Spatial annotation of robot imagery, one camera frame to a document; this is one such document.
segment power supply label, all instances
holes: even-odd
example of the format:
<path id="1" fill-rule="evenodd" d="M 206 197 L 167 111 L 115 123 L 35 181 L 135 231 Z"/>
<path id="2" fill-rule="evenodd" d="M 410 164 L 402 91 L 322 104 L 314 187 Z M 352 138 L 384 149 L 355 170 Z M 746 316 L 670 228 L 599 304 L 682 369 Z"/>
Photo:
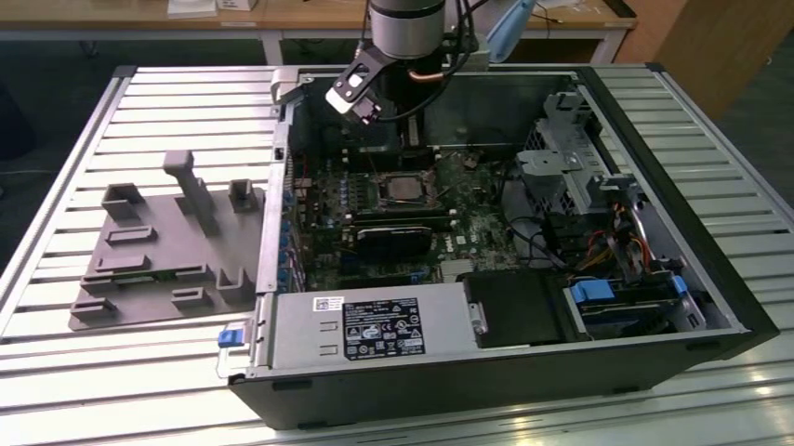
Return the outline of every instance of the power supply label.
<path id="1" fill-rule="evenodd" d="M 415 297 L 346 303 L 343 318 L 344 357 L 351 361 L 424 354 Z"/>

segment white table leg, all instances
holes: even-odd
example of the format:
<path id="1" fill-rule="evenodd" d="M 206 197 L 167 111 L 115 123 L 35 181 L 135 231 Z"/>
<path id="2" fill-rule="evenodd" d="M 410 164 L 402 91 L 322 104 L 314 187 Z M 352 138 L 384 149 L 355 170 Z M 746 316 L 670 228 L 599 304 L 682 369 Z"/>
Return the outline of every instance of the white table leg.
<path id="1" fill-rule="evenodd" d="M 284 65 L 282 38 L 283 33 L 280 30 L 267 30 L 262 32 L 262 47 L 264 48 L 264 58 L 268 65 Z"/>
<path id="2" fill-rule="evenodd" d="M 626 29 L 617 29 L 607 32 L 607 36 L 598 43 L 598 47 L 593 52 L 591 63 L 611 63 L 614 61 L 625 37 Z"/>

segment motherboard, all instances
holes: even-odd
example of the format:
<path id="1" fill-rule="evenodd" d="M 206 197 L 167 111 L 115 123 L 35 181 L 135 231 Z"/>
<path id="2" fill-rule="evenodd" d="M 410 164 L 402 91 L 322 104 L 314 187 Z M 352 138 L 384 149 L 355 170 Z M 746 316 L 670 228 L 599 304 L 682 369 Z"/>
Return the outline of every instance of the motherboard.
<path id="1" fill-rule="evenodd" d="M 494 203 L 501 163 L 434 148 L 423 170 L 326 160 L 296 183 L 308 290 L 455 282 L 521 259 Z"/>

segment gray plastic holder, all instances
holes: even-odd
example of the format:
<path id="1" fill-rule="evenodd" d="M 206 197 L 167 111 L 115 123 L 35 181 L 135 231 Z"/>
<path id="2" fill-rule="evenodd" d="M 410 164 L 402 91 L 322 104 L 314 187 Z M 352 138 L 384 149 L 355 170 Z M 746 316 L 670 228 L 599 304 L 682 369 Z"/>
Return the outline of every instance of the gray plastic holder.
<path id="1" fill-rule="evenodd" d="M 72 330 L 254 308 L 264 190 L 240 179 L 208 191 L 190 151 L 170 151 L 164 170 L 183 194 L 143 197 L 130 183 L 106 190 Z"/>

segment metal bracket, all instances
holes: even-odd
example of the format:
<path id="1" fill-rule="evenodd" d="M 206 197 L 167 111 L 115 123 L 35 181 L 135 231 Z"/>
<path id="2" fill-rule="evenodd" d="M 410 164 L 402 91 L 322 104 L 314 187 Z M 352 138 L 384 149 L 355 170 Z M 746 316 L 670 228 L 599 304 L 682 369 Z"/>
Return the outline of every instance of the metal bracket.
<path id="1" fill-rule="evenodd" d="M 274 104 L 282 105 L 300 96 L 300 70 L 298 67 L 279 67 L 271 78 Z"/>

